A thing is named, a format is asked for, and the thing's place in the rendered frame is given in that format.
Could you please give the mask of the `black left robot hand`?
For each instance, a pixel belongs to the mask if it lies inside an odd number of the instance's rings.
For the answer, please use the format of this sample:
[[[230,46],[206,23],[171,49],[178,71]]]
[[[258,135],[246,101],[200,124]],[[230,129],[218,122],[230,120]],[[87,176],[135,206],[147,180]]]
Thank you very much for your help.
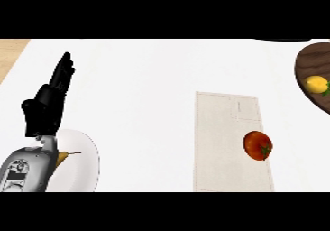
[[[34,99],[20,103],[25,115],[25,136],[56,135],[62,123],[64,96],[75,73],[70,53],[62,55],[50,82],[38,89]]]

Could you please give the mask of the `white bowl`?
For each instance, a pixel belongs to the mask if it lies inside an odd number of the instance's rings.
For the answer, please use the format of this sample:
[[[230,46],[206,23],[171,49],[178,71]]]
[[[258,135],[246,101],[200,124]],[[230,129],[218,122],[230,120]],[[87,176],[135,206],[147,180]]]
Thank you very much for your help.
[[[57,148],[67,152],[48,180],[47,192],[92,192],[100,176],[100,155],[90,137],[79,131],[57,132]]]

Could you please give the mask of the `yellow lemon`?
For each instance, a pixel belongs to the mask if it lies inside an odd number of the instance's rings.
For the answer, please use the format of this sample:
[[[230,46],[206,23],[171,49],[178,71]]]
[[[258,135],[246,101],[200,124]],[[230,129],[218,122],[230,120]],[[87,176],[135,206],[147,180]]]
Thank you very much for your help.
[[[330,82],[322,76],[309,76],[305,78],[305,89],[312,94],[325,96],[330,93]]]

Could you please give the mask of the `yellow-brown pear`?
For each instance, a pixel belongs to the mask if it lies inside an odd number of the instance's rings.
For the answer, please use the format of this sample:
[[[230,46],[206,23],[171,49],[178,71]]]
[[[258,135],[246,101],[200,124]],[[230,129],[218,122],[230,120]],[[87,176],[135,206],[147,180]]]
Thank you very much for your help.
[[[67,156],[73,155],[73,154],[81,154],[81,152],[59,152],[59,157],[57,157],[57,161],[56,161],[56,168],[59,167],[59,165],[62,164],[62,162],[64,161]]]

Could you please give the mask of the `red tomato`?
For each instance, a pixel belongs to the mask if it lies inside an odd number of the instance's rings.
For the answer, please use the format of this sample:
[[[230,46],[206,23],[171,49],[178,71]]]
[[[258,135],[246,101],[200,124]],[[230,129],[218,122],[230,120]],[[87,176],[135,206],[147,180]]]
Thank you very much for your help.
[[[272,150],[272,142],[262,132],[252,131],[244,135],[243,150],[256,161],[263,161],[268,158]]]

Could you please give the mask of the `dark wooden cutting board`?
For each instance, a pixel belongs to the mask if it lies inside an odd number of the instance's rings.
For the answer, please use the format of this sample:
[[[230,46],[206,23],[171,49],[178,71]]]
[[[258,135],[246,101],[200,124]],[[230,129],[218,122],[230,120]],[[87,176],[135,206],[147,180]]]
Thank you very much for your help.
[[[296,55],[296,84],[311,103],[330,115],[330,93],[312,94],[306,91],[303,80],[309,76],[321,76],[330,83],[330,42],[308,45]]]

